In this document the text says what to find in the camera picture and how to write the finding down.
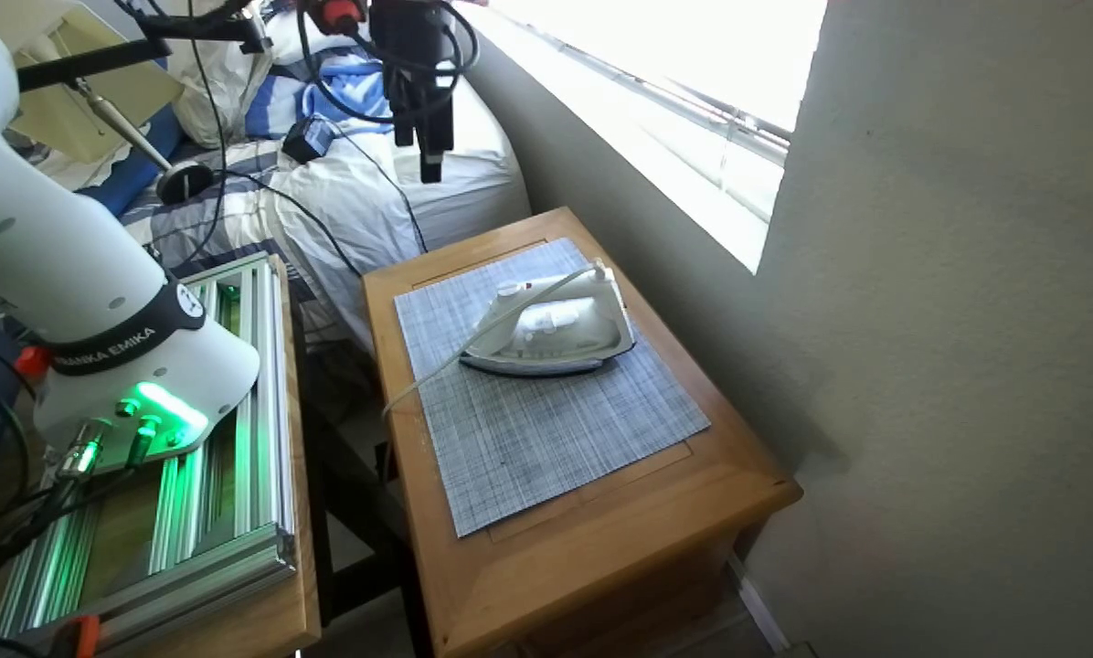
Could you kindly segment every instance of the bed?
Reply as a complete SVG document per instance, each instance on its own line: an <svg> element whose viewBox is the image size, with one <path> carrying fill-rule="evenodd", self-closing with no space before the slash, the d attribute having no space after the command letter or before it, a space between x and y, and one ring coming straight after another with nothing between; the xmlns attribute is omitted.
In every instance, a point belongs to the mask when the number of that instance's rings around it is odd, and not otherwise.
<svg viewBox="0 0 1093 658"><path fill-rule="evenodd" d="M321 60L321 77L332 90L364 112L388 112L380 68L343 42L329 51L336 53ZM238 134L224 162L198 63L230 122L227 131ZM418 151L397 151L391 127L321 105L296 63L255 64L234 42L216 42L206 60L176 63L171 53L167 68L191 90L171 112L149 122L145 134L171 156L227 168L224 187L167 207L155 194L155 166L128 155L84 194L109 206L178 279L249 247L278 252L291 274L306 345L351 341L369 356L364 272L528 214L518 162L467 80L455 90L455 151L444 162L444 183L418 183ZM327 156L306 166L280 155L280 131L299 112L321 112L343 131Z"/></svg>

